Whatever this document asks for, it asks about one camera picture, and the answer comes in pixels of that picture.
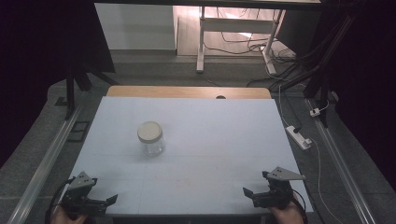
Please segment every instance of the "jar lid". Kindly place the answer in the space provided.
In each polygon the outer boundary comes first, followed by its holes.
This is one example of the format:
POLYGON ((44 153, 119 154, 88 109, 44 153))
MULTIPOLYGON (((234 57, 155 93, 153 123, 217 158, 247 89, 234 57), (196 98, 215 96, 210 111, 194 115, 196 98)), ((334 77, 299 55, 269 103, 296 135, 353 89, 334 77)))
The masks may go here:
POLYGON ((163 129, 155 121, 147 121, 137 129, 137 136, 142 143, 155 143, 163 137, 163 129))

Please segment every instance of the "desk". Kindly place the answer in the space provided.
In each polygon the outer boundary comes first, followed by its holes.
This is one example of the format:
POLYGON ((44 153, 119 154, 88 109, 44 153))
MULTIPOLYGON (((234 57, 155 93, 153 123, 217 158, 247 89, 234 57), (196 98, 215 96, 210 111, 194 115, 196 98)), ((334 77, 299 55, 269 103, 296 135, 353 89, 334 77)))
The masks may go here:
MULTIPOLYGON (((242 187, 268 191, 262 171, 277 166, 299 172, 266 89, 112 87, 107 95, 71 175, 98 178, 90 198, 119 194, 109 215, 260 216, 266 210, 254 208, 242 187), (136 135, 150 119, 163 126, 165 141, 155 158, 136 135)), ((312 212, 303 182, 291 184, 312 212)))

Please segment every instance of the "jar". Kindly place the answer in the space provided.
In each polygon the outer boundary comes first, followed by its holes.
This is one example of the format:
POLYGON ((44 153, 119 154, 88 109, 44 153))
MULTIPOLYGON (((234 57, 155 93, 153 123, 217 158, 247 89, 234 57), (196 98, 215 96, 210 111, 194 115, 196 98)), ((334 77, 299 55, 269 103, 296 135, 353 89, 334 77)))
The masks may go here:
POLYGON ((144 122, 137 129, 137 136, 146 155, 155 157, 164 151, 163 129, 159 123, 155 121, 144 122))

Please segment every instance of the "white power strip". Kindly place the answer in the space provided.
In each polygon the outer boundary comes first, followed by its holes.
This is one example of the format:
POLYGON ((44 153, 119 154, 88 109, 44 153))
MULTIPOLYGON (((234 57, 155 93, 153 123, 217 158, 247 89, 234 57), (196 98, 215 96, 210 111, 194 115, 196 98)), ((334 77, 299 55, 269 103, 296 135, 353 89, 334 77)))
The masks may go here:
POLYGON ((295 128, 293 126, 289 126, 286 128, 286 131, 288 131, 288 134, 294 139, 294 141, 298 144, 298 146, 302 150, 306 150, 310 148, 312 143, 311 139, 303 138, 303 136, 300 133, 295 133, 294 129, 295 128))

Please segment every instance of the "human hand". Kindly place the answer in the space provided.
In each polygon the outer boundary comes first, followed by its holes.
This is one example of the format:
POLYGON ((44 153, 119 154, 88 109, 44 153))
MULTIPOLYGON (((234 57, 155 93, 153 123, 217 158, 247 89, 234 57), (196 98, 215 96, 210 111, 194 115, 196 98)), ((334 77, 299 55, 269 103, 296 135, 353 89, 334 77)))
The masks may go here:
POLYGON ((51 224, 82 224, 84 223, 87 216, 79 216, 76 220, 70 219, 67 213, 61 206, 58 206, 55 209, 55 213, 53 214, 50 223, 51 224))
POLYGON ((278 224, 304 224, 299 208, 292 202, 283 210, 277 207, 269 207, 268 210, 274 214, 278 224))

